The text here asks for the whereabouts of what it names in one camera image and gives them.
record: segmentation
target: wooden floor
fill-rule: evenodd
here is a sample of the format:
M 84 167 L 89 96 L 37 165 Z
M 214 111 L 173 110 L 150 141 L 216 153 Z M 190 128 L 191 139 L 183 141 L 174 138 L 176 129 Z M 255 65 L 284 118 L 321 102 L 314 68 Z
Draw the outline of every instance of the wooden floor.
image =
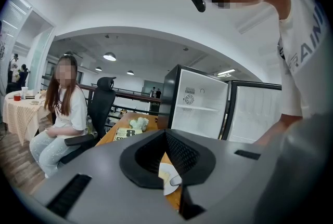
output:
M 47 118 L 40 121 L 40 131 L 51 126 Z M 21 145 L 16 134 L 5 133 L 4 123 L 0 124 L 0 167 L 13 187 L 32 194 L 45 179 L 43 171 L 33 159 L 29 142 Z

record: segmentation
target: round table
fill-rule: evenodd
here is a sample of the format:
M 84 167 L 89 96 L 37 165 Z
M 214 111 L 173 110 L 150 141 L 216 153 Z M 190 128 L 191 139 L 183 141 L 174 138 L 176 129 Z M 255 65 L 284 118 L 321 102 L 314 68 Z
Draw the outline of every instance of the round table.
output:
M 24 140 L 30 141 L 36 134 L 39 128 L 40 119 L 49 115 L 48 110 L 44 110 L 45 98 L 40 98 L 40 94 L 35 96 L 35 99 L 24 99 L 14 101 L 13 96 L 21 91 L 14 91 L 6 95 L 3 109 L 3 121 L 7 123 L 8 130 L 17 134 L 21 144 Z M 37 100 L 38 105 L 32 105 L 31 101 Z

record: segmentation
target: wooden desk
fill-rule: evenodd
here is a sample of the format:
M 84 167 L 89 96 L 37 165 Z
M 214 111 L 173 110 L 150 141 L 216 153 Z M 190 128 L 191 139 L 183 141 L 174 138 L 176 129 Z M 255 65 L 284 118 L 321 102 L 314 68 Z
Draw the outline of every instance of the wooden desk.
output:
M 107 134 L 104 135 L 104 137 L 98 142 L 98 144 L 96 146 L 100 146 L 101 144 L 104 144 L 104 143 L 113 142 L 114 135 L 116 134 L 116 131 L 118 128 L 129 128 L 130 120 L 133 120 L 133 119 L 139 118 L 139 117 L 147 118 L 149 120 L 146 131 L 158 130 L 157 123 L 155 122 L 155 118 L 157 118 L 157 116 L 128 112 L 128 113 L 124 114 L 124 116 L 108 131 Z M 161 162 L 172 164 L 166 153 L 164 154 Z M 166 199 L 168 199 L 168 201 L 171 203 L 171 205 L 176 210 L 179 210 L 179 206 L 180 206 L 180 202 L 181 202 L 181 193 L 182 193 L 182 189 L 181 189 L 181 187 L 178 187 L 177 190 L 175 190 L 173 193 L 165 196 Z

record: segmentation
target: person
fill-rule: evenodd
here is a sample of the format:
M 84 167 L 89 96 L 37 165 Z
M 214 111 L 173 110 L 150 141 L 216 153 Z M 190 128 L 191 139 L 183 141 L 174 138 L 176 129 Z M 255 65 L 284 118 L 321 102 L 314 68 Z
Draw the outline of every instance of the person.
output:
M 24 86 L 25 80 L 27 79 L 28 73 L 29 70 L 27 69 L 27 66 L 23 64 L 21 66 L 21 71 L 16 76 L 16 82 L 7 84 L 6 94 L 21 90 L 22 86 Z
M 55 124 L 30 141 L 33 158 L 45 177 L 58 170 L 60 159 L 80 146 L 68 147 L 66 138 L 83 135 L 86 129 L 87 106 L 85 97 L 76 84 L 78 64 L 69 54 L 63 55 L 46 91 L 44 108 L 56 113 Z
M 159 88 L 157 88 L 157 91 L 156 91 L 156 98 L 161 98 L 161 90 Z
M 333 108 L 332 33 L 317 0 L 211 0 L 219 8 L 267 2 L 279 17 L 277 55 L 281 73 L 281 116 L 256 142 L 266 145 L 292 124 Z
M 17 68 L 17 60 L 19 59 L 19 55 L 17 53 L 14 54 L 14 57 L 10 59 L 9 66 L 8 66 L 8 83 L 11 83 L 12 81 L 12 74 L 13 71 Z
M 155 87 L 153 87 L 152 90 L 150 90 L 150 97 L 154 97 L 154 93 L 155 93 Z

